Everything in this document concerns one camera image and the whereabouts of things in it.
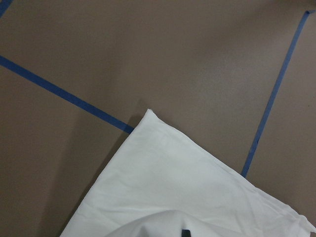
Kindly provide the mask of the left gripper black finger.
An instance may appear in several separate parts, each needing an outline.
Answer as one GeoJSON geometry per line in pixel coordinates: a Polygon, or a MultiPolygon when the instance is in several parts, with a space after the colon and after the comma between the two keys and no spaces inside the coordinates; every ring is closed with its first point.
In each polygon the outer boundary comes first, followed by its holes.
{"type": "Polygon", "coordinates": [[[191,237],[191,231],[187,229],[183,229],[181,231],[181,237],[191,237]]]}

